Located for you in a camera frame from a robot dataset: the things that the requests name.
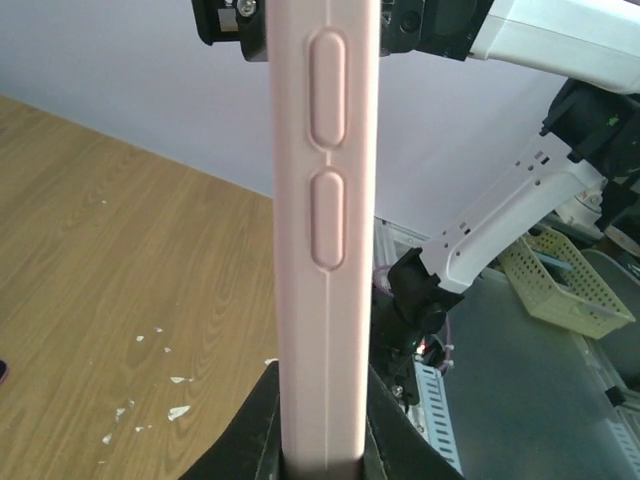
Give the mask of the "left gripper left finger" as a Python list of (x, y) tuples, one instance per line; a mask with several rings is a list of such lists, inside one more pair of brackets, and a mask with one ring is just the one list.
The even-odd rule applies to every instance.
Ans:
[(270, 363), (229, 425), (187, 470), (190, 480), (283, 479), (278, 363)]

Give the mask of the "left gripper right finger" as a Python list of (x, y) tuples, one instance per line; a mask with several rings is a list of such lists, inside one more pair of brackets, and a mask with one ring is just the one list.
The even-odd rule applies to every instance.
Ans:
[(368, 371), (363, 479), (453, 480), (463, 476), (431, 445), (372, 367)]

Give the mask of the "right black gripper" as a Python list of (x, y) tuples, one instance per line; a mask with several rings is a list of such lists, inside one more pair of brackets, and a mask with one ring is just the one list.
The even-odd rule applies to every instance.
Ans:
[(196, 31), (207, 46), (237, 43), (247, 62), (266, 63), (266, 2), (262, 0), (192, 0)]

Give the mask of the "phone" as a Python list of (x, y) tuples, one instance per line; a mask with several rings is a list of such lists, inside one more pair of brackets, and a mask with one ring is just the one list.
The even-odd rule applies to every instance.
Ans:
[(380, 5), (270, 1), (281, 449), (357, 479), (365, 449)]

